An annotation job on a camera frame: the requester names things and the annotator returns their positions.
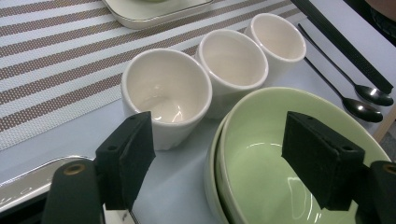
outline striped placemat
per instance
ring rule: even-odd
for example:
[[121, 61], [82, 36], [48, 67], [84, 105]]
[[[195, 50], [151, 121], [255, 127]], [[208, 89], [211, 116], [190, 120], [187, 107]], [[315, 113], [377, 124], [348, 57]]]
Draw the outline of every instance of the striped placemat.
[[304, 18], [290, 0], [216, 0], [199, 14], [137, 31], [100, 0], [0, 1], [0, 150], [120, 99], [122, 71], [136, 54], [192, 55], [206, 33], [242, 31], [264, 12]]

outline metal spoon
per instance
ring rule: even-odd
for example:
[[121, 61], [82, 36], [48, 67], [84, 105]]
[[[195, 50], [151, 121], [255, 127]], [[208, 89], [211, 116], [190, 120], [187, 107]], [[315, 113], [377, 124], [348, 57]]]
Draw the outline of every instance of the metal spoon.
[[335, 62], [330, 59], [326, 53], [315, 43], [315, 41], [308, 35], [301, 24], [298, 24], [303, 36], [353, 85], [355, 92], [364, 100], [376, 105], [393, 105], [393, 99], [386, 93], [379, 89], [362, 86], [356, 84]]
[[319, 72], [319, 70], [305, 57], [305, 61], [315, 70], [315, 72], [323, 78], [323, 80], [337, 93], [337, 95], [341, 98], [344, 108], [348, 110], [352, 115], [369, 121], [369, 122], [380, 122], [382, 120], [382, 114], [374, 107], [367, 105], [363, 102], [346, 98], [341, 94], [339, 90], [337, 90], [334, 85], [325, 77], [323, 74]]

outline white ceramic cup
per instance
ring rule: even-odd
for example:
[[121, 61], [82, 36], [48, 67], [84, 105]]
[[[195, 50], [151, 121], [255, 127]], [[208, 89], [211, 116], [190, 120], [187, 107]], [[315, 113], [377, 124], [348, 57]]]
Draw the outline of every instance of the white ceramic cup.
[[151, 111], [156, 150], [179, 145], [204, 117], [212, 99], [204, 68], [172, 49], [150, 49], [135, 56], [120, 86], [126, 117]]
[[268, 75], [268, 62], [260, 47], [233, 30], [215, 30], [201, 40], [195, 59], [212, 82], [212, 103], [206, 113], [222, 119], [248, 93], [262, 86]]
[[264, 51], [269, 64], [269, 80], [287, 73], [306, 53], [303, 36], [289, 21], [274, 14], [256, 15], [245, 30]]

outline green bowl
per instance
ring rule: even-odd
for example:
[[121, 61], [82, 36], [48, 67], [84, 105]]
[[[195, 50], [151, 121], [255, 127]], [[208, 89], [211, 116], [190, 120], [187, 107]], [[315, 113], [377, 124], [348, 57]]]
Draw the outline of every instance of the green bowl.
[[216, 177], [215, 177], [215, 158], [216, 151], [219, 146], [219, 140], [222, 132], [222, 128], [224, 126], [225, 117], [218, 129], [216, 130], [215, 136], [213, 137], [212, 144], [207, 151], [206, 160], [205, 160], [205, 169], [204, 169], [204, 187], [205, 187], [205, 196], [207, 203], [209, 204], [209, 208], [219, 223], [228, 224], [228, 218], [226, 217], [223, 208], [221, 206], [221, 202], [219, 199]]
[[365, 149], [364, 163], [388, 161], [374, 138], [336, 105], [306, 91], [266, 88], [244, 97], [220, 136], [216, 175], [219, 197], [235, 223], [355, 223], [349, 211], [321, 210], [281, 157], [288, 111], [316, 118]]

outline white plate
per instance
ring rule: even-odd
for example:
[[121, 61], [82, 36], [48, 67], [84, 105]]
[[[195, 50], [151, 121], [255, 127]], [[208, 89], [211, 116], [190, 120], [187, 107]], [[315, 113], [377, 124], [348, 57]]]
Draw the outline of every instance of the white plate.
[[103, 0], [116, 20], [131, 29], [144, 29], [204, 10], [214, 0]]

